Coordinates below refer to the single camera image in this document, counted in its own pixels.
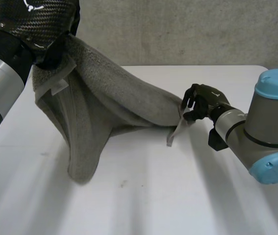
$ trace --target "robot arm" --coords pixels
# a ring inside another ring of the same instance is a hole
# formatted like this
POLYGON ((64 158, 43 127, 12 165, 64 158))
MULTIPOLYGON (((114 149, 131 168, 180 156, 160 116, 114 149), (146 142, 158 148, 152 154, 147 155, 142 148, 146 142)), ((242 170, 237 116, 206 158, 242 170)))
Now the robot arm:
POLYGON ((195 121, 209 117, 214 123, 209 146, 216 151, 229 146, 257 181, 278 183, 278 70, 261 74, 247 115, 226 100, 212 87, 195 85, 183 99, 182 108, 188 101, 192 107, 195 101, 193 111, 184 118, 195 121))
POLYGON ((33 64, 54 69, 64 36, 76 34, 78 0, 0 0, 0 123, 23 91, 33 64))

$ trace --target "towel fold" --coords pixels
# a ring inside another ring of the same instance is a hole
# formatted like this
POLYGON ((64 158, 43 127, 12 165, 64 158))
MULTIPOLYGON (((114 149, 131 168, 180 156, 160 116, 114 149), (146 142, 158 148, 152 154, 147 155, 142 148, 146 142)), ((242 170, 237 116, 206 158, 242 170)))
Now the towel fold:
POLYGON ((72 35, 61 65, 53 71, 34 67, 32 77, 35 102, 69 145, 68 173, 78 183, 92 178, 109 137, 179 123, 180 98, 133 76, 72 35))

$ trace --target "light blue cap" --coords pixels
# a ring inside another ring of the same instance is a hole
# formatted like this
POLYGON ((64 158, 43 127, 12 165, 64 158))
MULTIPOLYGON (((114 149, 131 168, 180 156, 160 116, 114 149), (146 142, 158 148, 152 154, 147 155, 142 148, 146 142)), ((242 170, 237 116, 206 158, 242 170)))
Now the light blue cap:
POLYGON ((249 173, 261 184, 278 183, 278 153, 268 155, 255 162, 249 173))
POLYGON ((263 72, 255 86, 255 92, 269 99, 278 99, 278 69, 263 72))

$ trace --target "fabric tag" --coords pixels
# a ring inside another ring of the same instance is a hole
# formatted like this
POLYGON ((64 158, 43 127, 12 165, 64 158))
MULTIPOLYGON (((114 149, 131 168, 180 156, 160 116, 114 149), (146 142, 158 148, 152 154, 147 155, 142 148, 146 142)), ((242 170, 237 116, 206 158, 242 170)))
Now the fabric tag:
POLYGON ((51 95, 54 96, 67 87, 69 87, 69 84, 64 79, 61 79, 51 88, 51 95))

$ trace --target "gray wall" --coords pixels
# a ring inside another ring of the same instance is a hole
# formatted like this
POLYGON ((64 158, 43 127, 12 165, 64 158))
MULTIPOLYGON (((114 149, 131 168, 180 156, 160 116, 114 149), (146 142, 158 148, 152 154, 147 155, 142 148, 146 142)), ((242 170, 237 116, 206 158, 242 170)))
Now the gray wall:
POLYGON ((80 5, 78 37, 120 65, 278 67, 278 0, 80 0, 80 5))

